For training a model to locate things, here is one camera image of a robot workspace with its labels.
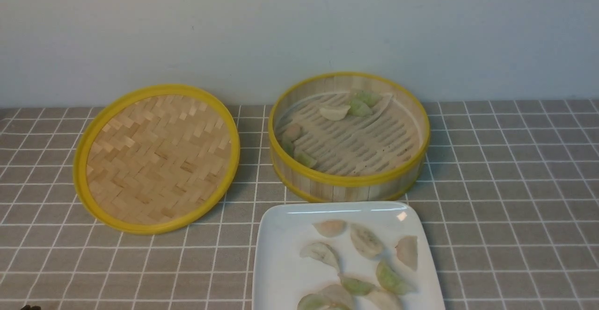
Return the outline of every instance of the bamboo steamer lid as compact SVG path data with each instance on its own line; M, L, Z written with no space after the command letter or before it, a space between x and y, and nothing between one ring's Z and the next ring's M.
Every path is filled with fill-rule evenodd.
M235 122L216 97L154 86L98 114L77 148L73 181L98 220L128 233L164 233L216 205L239 157Z

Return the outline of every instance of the steamer basket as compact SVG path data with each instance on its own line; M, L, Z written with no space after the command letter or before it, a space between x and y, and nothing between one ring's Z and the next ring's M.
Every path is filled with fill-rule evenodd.
M171 231L223 197L240 157L233 117L208 92L162 85L118 99L81 138L73 181L105 224L135 234Z
M344 105L354 89L383 98L373 114L323 118L322 105ZM317 160L309 169L279 143L290 124L300 124L294 144ZM268 119L272 165L293 193L311 202L397 199L416 181L430 139L421 103L407 90L374 75L333 73L300 82L275 103Z

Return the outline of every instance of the yellow plastic rim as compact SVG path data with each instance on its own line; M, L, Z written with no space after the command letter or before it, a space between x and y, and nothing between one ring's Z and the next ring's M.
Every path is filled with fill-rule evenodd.
M396 169L392 169L389 171L385 171L383 173L377 173L377 174L373 174L373 175L369 175L369 176L356 176L356 177L336 176L333 174L321 173L321 172L315 171L313 169L309 169L308 167L297 162L295 159L293 159L293 157L289 156L283 150L283 148L280 146L280 144L278 143L278 141L276 139L276 136L274 135L274 123L273 123L274 122L274 113L276 112L279 103L282 101L283 98L287 97L287 95L289 95L291 93L291 91L295 90L296 88L299 88L300 86L303 86L304 84L308 84L309 82L312 82L319 78L327 78L327 77L334 77L334 76L361 76L361 77L366 77L366 78L373 78L375 80L385 82L386 84L393 86L394 88L404 92L408 97L410 97L414 101L414 103L416 103L418 105L418 108L420 109L421 114L424 116L424 119L425 119L425 133L426 133L425 140L423 140L422 145L418 149L417 156L411 158L407 163L404 163L402 166L397 167ZM431 130L431 125L430 125L430 122L428 121L428 116L426 115L426 111L424 110L424 107L422 106L420 101L413 94L411 94L408 90L404 89L402 86L400 86L399 84L396 84L395 82L392 82L388 79L385 79L385 78L382 78L382 77L379 77L376 75L369 75L369 74L364 74L364 73L353 73L353 72L339 72L339 73L329 73L329 74L318 75L318 76L315 76L312 78L308 78L307 80L304 80L302 82L299 82L298 84L295 84L290 89L288 89L284 94L282 94L281 97L278 98L277 102L272 107L272 110L270 111L270 116L268 118L268 139L270 140L272 150L274 150L274 152L276 152L276 154L278 156L280 156L280 158L283 160L284 163L286 163L287 166L291 167L291 169L293 171L300 173L303 176L306 176L307 178L310 178L317 182L321 182L323 184L328 184L328 185L333 185L333 186L345 186L345 187L362 187L362 186L378 185L378 184L387 182L393 178L397 178L397 177L401 176L402 174L406 173L408 170L410 170L415 165L415 163L419 162L422 159L422 157L424 156L426 148L428 147L428 143L430 142L430 137L431 137L430 130Z
M229 159L229 167L227 169L227 173L216 188L216 191L214 191L214 193L203 205L196 210L193 210L193 212L163 224L131 224L118 220L107 214L107 212L103 211L102 208L99 207L94 200L94 197L92 197L92 193L89 190L86 173L88 155L92 144L94 143L94 140L96 140L98 133L100 133L102 130L102 127L106 125L116 114L120 113L129 105L141 101L142 99L161 95L182 95L192 97L199 101L203 101L212 107L212 109L214 109L216 112L218 112L218 114L225 121L227 129L229 130L229 134L231 135L231 158ZM235 120L233 120L233 116L231 116L231 113L229 113L229 110L227 110L225 105L216 97L204 90L182 84L161 84L157 86L150 86L148 88L133 91L130 94L119 98L111 105L105 107L105 109L103 109L98 116L92 120L92 123L88 126L83 134L81 141L79 142L79 146L77 147L77 152L75 153L75 161L73 163L73 183L75 184L75 190L77 191L83 206L88 210L88 212L90 212L90 214L108 226L127 233L141 235L166 233L167 231L179 229L197 220L206 214L210 209L212 209L216 203L218 203L233 182L235 172L237 172L237 167L239 165L240 151L241 146L239 141L239 133L237 133Z

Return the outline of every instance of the white plate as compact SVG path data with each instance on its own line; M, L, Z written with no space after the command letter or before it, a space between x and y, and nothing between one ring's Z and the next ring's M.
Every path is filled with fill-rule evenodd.
M314 229L315 222L339 219L365 225L385 244L384 255L418 292L402 297L404 310L444 310L443 296L432 261L428 241L416 212L394 201L313 203L281 205L264 214L258 231L253 278L253 309L294 310L302 297L323 287L339 283L336 270L311 258L301 258L306 244L330 244L348 276L378 285L374 271L377 260L362 257L353 248L349 229L326 238ZM411 271L395 256L395 246L406 235L418 237L418 270ZM378 310L374 304L356 297L357 310Z

